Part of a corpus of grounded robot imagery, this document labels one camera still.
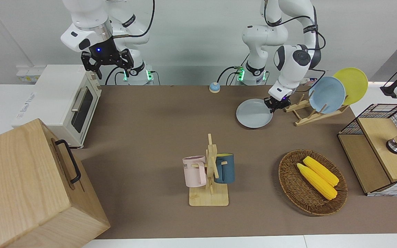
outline green led light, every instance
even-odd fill
[[[153,75],[151,74],[151,72],[148,72],[148,70],[146,71],[146,77],[149,81],[153,80]]]
[[[238,73],[238,81],[243,81],[244,79],[244,69],[240,68],[240,72]]]

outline wooden crate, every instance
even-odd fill
[[[39,119],[0,135],[0,247],[80,248],[109,228],[82,163],[76,181],[56,141]]]
[[[397,183],[397,154],[386,147],[397,135],[389,118],[357,118],[364,134],[339,134],[338,138],[364,193],[378,192]]]

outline black handle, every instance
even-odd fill
[[[68,143],[65,140],[63,140],[63,139],[60,139],[60,140],[56,141],[55,144],[56,145],[60,145],[60,144],[64,144],[65,145],[65,147],[66,147],[66,149],[68,151],[68,155],[71,158],[71,162],[73,163],[74,170],[76,171],[76,177],[71,179],[70,182],[72,184],[76,183],[77,181],[79,181],[81,179],[81,171],[79,171],[78,164],[76,163],[76,160],[73,157],[73,153],[70,150],[70,146],[68,146]]]

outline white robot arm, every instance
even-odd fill
[[[129,50],[117,50],[103,0],[63,0],[63,3],[73,23],[62,34],[61,41],[72,50],[82,52],[82,63],[87,71],[96,72],[101,79],[101,65],[115,64],[125,70],[134,67]],[[95,60],[95,64],[91,64],[90,59]]]
[[[280,45],[287,40],[288,33],[282,26],[284,22],[281,19],[281,11],[301,22],[304,44],[282,45],[275,52],[274,63],[281,73],[268,92],[271,97],[265,99],[271,112],[290,105],[288,97],[299,86],[307,70],[321,60],[316,11],[310,0],[262,1],[260,13],[266,14],[265,20],[268,25],[248,26],[242,36],[250,52],[244,66],[246,71],[243,83],[257,85],[263,79],[268,53],[261,48],[262,46]]]
[[[107,12],[112,21],[113,36],[119,51],[129,49],[134,60],[134,67],[130,69],[129,76],[125,76],[118,84],[145,85],[152,83],[152,67],[145,63],[137,44],[146,44],[150,34],[146,32],[148,27],[139,22],[130,8],[127,7],[128,0],[107,0]]]
[[[140,71],[148,82],[147,64],[135,44],[149,40],[148,30],[126,8],[126,0],[63,0],[71,13],[72,24],[61,36],[70,49],[82,52],[81,59],[87,71],[93,71],[101,79],[101,65],[117,65],[124,69],[126,78],[137,78]]]

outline corn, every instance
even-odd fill
[[[328,168],[325,168],[324,165],[313,159],[313,157],[307,156],[305,159],[303,159],[303,162],[306,164],[307,167],[311,168],[312,171],[315,171],[315,173],[321,176],[333,187],[338,185],[339,179],[337,178],[337,176],[331,173]]]
[[[300,163],[297,163],[296,166],[298,166],[299,171],[307,179],[307,181],[309,181],[309,183],[327,200],[331,200],[337,196],[338,192],[334,189],[334,187],[329,185],[328,182],[322,179],[317,173],[312,171],[312,169]]]

